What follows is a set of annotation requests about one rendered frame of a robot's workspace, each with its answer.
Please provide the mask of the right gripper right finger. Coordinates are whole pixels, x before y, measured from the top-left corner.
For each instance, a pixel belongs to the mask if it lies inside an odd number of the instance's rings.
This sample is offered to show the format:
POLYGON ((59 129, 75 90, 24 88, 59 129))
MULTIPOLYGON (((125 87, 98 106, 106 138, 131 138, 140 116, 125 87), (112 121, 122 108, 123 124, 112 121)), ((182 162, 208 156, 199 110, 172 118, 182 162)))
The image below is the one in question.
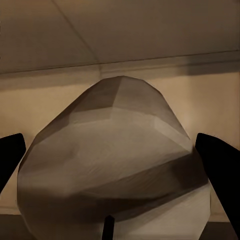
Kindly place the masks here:
POLYGON ((195 147, 203 167, 240 240, 240 150, 225 141, 199 133, 195 147))

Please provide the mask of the pillar candle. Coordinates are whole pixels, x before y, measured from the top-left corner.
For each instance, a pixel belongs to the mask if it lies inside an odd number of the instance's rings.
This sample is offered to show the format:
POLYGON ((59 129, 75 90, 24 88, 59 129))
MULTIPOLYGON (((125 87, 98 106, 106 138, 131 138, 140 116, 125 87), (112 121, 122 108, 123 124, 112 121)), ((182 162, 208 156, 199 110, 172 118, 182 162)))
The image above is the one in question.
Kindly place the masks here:
POLYGON ((211 181, 163 94, 104 78, 34 138, 17 206, 37 240, 199 240, 211 181))

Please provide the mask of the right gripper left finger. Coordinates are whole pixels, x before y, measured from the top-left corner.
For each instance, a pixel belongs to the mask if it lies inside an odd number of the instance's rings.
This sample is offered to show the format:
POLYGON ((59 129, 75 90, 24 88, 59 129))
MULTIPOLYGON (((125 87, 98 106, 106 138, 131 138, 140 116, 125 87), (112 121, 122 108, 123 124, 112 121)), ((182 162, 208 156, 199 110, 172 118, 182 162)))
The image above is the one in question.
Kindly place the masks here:
POLYGON ((0 138, 0 193, 26 153, 22 133, 0 138))

